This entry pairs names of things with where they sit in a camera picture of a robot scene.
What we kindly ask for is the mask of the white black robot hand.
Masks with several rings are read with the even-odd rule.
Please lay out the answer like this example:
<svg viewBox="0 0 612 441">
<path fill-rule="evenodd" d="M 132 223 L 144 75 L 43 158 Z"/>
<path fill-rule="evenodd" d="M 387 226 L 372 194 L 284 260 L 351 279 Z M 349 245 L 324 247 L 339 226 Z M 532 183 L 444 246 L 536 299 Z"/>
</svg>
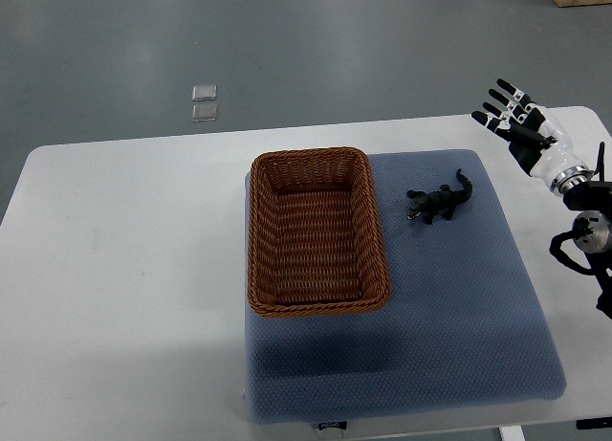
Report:
<svg viewBox="0 0 612 441">
<path fill-rule="evenodd" d="M 541 180 L 555 195 L 592 178 L 587 164 L 575 155 L 573 142 L 550 110 L 500 78 L 489 90 L 493 102 L 472 118 L 508 144 L 521 169 Z"/>
</svg>

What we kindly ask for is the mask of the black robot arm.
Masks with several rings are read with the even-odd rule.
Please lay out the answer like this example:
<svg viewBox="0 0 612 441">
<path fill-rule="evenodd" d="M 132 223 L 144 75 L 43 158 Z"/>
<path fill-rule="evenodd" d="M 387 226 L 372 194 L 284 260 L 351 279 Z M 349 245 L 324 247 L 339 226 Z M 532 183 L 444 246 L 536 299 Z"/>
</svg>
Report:
<svg viewBox="0 0 612 441">
<path fill-rule="evenodd" d="M 611 316 L 611 184 L 604 178 L 605 143 L 600 143 L 596 168 L 578 171 L 564 179 L 558 190 L 567 209 L 578 215 L 572 228 L 554 236 L 549 253 L 563 266 L 599 283 L 596 308 Z M 588 265 L 580 265 L 563 250 L 571 241 L 582 251 Z"/>
</svg>

